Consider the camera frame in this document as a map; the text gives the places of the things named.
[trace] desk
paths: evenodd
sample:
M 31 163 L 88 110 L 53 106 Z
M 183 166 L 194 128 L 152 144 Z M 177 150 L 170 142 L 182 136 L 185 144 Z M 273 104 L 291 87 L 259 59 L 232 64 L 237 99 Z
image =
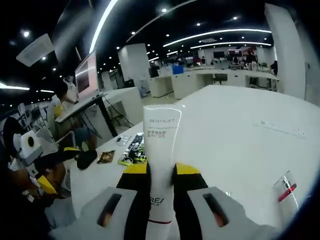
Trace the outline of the desk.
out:
M 143 105 L 139 95 L 139 90 L 137 87 L 129 87 L 129 88 L 122 88 L 117 90 L 105 91 L 103 94 L 100 94 L 95 97 L 84 99 L 77 104 L 73 105 L 67 111 L 64 111 L 60 117 L 57 117 L 55 121 L 57 123 L 64 123 L 69 118 L 72 118 L 81 112 L 89 109 L 92 105 L 97 104 L 100 108 L 101 114 L 111 132 L 113 137 L 116 137 L 118 134 L 110 120 L 109 114 L 107 112 L 107 107 L 110 104 L 115 104 L 118 102 L 122 102 L 125 114 L 127 115 L 129 121 L 135 125 L 142 120 L 143 115 Z M 99 127 L 99 117 L 95 116 L 95 119 L 92 119 L 93 125 L 98 125 L 96 127 L 98 133 L 105 132 L 105 125 Z
M 175 141 L 175 159 L 200 170 L 208 186 L 231 192 L 256 223 L 279 227 L 273 185 L 290 170 L 297 184 L 296 200 L 303 203 L 320 167 L 320 108 L 281 93 L 215 85 L 178 104 L 186 111 Z M 260 125 L 261 121 L 278 130 Z M 133 136 L 142 129 L 139 123 L 123 134 Z M 117 160 L 127 147 L 117 146 L 114 138 L 97 149 L 115 150 L 112 163 L 93 162 L 84 171 L 71 165 L 77 218 L 86 203 L 106 187 L 116 186 L 125 169 Z

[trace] recessed light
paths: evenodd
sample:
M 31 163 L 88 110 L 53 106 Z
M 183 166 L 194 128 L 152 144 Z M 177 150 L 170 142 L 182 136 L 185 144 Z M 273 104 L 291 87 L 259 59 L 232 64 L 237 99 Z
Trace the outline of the recessed light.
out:
M 27 37 L 29 37 L 30 32 L 29 32 L 29 31 L 23 31 L 22 34 L 23 34 L 23 36 L 24 36 L 25 38 L 27 38 Z

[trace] black table leg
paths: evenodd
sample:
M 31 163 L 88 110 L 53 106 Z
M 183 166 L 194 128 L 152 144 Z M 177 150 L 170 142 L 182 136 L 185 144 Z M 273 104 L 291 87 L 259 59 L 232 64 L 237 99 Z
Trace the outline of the black table leg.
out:
M 114 127 L 114 125 L 111 122 L 111 119 L 109 117 L 109 114 L 107 112 L 106 106 L 104 104 L 104 101 L 102 100 L 102 97 L 100 97 L 97 102 L 96 102 L 101 110 L 102 116 L 104 117 L 104 120 L 106 122 L 106 124 L 108 125 L 108 128 L 112 134 L 113 137 L 118 136 L 118 133 Z

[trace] curved light strip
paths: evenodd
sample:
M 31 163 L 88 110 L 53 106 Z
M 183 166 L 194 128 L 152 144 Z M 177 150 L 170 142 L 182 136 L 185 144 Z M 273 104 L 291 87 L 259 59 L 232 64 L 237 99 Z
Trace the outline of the curved light strip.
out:
M 129 37 L 128 40 L 126 41 L 126 43 L 129 42 L 136 34 L 138 34 L 139 32 L 141 32 L 145 27 L 147 27 L 148 25 L 152 24 L 155 20 L 158 20 L 158 19 L 161 18 L 163 15 L 166 15 L 166 14 L 172 12 L 173 10 L 176 10 L 176 9 L 178 9 L 178 8 L 184 6 L 184 5 L 193 3 L 193 2 L 195 2 L 195 1 L 197 1 L 197 0 L 189 0 L 189 1 L 183 2 L 183 3 L 181 3 L 181 4 L 177 5 L 177 6 L 174 6 L 174 7 L 170 8 L 170 9 L 168 9 L 166 12 L 161 13 L 159 16 L 155 17 L 154 19 L 152 19 L 151 21 L 149 21 L 149 22 L 147 22 L 145 25 L 143 25 L 138 31 L 135 31 L 135 34 L 132 35 L 131 37 Z
M 172 51 L 172 52 L 167 53 L 166 55 L 169 56 L 169 55 L 171 55 L 171 54 L 176 54 L 177 52 L 178 52 L 178 51 Z
M 159 58 L 158 56 L 155 57 L 155 58 L 152 58 L 152 59 L 149 60 L 149 62 L 151 62 L 151 61 L 153 61 L 153 60 L 157 60 L 158 58 Z
M 179 40 L 167 43 L 165 45 L 163 45 L 163 47 L 167 47 L 170 46 L 172 44 L 176 44 L 188 39 L 193 39 L 193 38 L 197 38 L 197 37 L 201 37 L 201 36 L 205 36 L 205 35 L 211 35 L 211 34 L 221 34 L 221 33 L 232 33 L 232 32 L 259 32 L 259 33 L 267 33 L 267 34 L 271 34 L 271 31 L 268 30 L 261 30 L 261 29 L 249 29 L 249 28 L 240 28 L 240 29 L 226 29 L 226 30 L 217 30 L 217 31 L 209 31 L 209 32 L 205 32 L 205 33 L 200 33 L 197 35 L 193 35 L 193 36 L 187 36 L 185 38 L 181 38 Z
M 114 6 L 116 5 L 117 2 L 118 2 L 118 0 L 111 0 L 110 3 L 108 4 L 108 6 L 106 7 L 106 9 L 105 9 L 100 21 L 99 21 L 98 27 L 96 28 L 95 33 L 93 35 L 89 54 L 94 50 L 96 43 L 97 43 L 97 40 L 98 40 L 98 37 L 99 37 L 99 34 L 100 34 L 100 31 L 101 31 L 103 25 L 105 24 L 105 21 L 106 21 L 107 17 L 109 16 L 111 10 L 114 8 Z
M 224 45 L 224 44 L 257 44 L 257 45 L 265 45 L 265 46 L 271 46 L 269 43 L 263 43 L 263 42 L 254 42 L 254 41 L 227 41 L 227 42 L 218 42 L 218 43 L 211 43 L 211 44 L 205 44 L 205 45 L 199 45 L 199 46 L 192 46 L 190 49 L 197 49 L 202 47 L 208 47 L 208 46 L 216 46 L 216 45 Z

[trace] black cable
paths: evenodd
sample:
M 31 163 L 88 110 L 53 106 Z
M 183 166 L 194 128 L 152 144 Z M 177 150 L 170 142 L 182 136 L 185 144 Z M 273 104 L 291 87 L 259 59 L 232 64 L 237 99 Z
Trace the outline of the black cable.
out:
M 123 114 L 121 114 L 120 112 L 118 112 L 118 110 L 107 100 L 106 96 L 103 96 L 104 99 L 108 102 L 108 104 L 110 104 L 110 106 L 120 115 L 122 116 L 132 127 L 134 127 L 135 125 L 133 125 Z

